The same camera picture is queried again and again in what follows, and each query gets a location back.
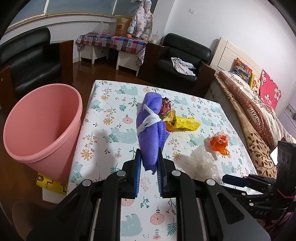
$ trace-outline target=white headboard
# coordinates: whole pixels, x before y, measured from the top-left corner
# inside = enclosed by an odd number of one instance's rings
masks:
[[[260,78],[262,68],[237,46],[222,37],[219,39],[210,65],[217,66],[218,70],[232,71],[237,58],[248,65],[258,79]]]

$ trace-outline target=brown floor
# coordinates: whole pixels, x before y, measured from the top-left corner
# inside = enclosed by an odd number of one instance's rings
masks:
[[[89,99],[92,84],[95,80],[113,80],[129,82],[135,84],[154,86],[146,81],[138,79],[136,72],[121,67],[115,69],[116,62],[96,60],[92,65],[89,61],[76,62],[73,64],[73,86],[79,91],[83,102],[83,113]],[[0,130],[3,135],[3,127],[6,117],[0,111]],[[54,208],[55,204],[42,200],[42,189],[36,186],[37,172],[13,160],[5,151],[3,138],[0,142],[0,202],[10,220],[12,220],[11,210],[17,200],[32,201],[47,208]]]

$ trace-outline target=metal rivet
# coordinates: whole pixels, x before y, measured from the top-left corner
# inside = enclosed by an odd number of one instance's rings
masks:
[[[181,172],[179,170],[173,170],[172,175],[175,176],[175,177],[178,177],[178,176],[181,175]]]
[[[85,187],[90,186],[90,185],[91,185],[91,180],[88,180],[88,179],[84,180],[84,181],[82,182],[82,185],[85,186]]]
[[[213,179],[208,179],[207,184],[210,186],[214,186],[216,184],[216,182]]]
[[[126,175],[126,172],[123,171],[123,170],[120,170],[120,171],[118,171],[116,174],[117,174],[117,176],[119,176],[119,177],[124,177],[124,176]]]

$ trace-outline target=colorful pillow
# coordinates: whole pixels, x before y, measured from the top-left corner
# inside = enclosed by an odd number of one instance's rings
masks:
[[[252,70],[246,64],[241,62],[239,58],[237,58],[232,72],[240,76],[246,83],[249,83]]]
[[[261,81],[252,73],[249,85],[251,89],[259,96]]]
[[[269,77],[269,75],[262,70],[261,75],[261,87],[260,97],[261,100],[267,105],[276,109],[276,105],[281,97],[281,91],[279,90],[276,83]]]

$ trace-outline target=black leather sofa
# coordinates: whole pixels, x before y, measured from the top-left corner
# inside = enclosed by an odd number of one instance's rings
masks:
[[[193,64],[196,68],[193,70],[196,76],[178,73],[173,67],[171,57]],[[214,69],[208,65],[210,57],[209,48],[169,33],[165,36],[162,46],[148,43],[139,78],[165,89],[203,97],[215,73]]]
[[[30,91],[50,83],[73,83],[73,40],[50,43],[41,27],[0,45],[0,106],[10,111]]]

